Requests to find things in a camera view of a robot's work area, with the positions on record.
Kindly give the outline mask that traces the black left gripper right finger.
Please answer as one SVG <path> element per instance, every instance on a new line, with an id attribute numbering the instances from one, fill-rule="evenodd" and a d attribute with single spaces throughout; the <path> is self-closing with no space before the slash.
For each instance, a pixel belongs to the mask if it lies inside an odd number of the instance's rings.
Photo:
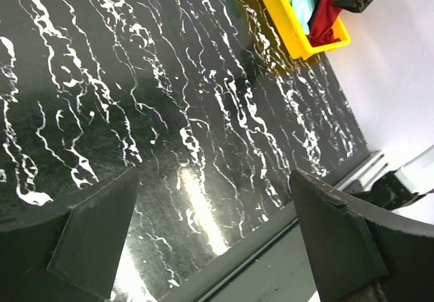
<path id="1" fill-rule="evenodd" d="M 290 189 L 322 301 L 342 301 L 388 275 L 366 220 L 340 191 L 298 170 Z"/>

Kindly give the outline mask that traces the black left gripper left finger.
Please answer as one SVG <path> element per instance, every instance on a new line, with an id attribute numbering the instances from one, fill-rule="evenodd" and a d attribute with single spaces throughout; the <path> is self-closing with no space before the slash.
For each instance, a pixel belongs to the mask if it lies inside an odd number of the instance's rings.
<path id="1" fill-rule="evenodd" d="M 72 208 L 47 270 L 99 299 L 111 295 L 138 195 L 128 168 Z"/>

